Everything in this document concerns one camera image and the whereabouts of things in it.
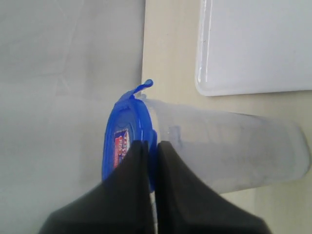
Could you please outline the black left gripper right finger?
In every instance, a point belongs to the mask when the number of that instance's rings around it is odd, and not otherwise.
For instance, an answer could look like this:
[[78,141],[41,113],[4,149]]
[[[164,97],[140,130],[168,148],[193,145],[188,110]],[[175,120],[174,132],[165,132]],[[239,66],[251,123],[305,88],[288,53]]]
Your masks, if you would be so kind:
[[157,147],[155,177],[160,234],[269,234],[266,222],[230,203],[205,185],[172,144]]

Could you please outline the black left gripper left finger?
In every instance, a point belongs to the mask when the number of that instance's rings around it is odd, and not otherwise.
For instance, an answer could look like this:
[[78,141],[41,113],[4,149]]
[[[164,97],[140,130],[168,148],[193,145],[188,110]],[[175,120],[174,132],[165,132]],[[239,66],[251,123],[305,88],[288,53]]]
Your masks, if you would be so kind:
[[125,159],[93,190],[52,212],[41,234],[153,234],[148,144],[134,141]]

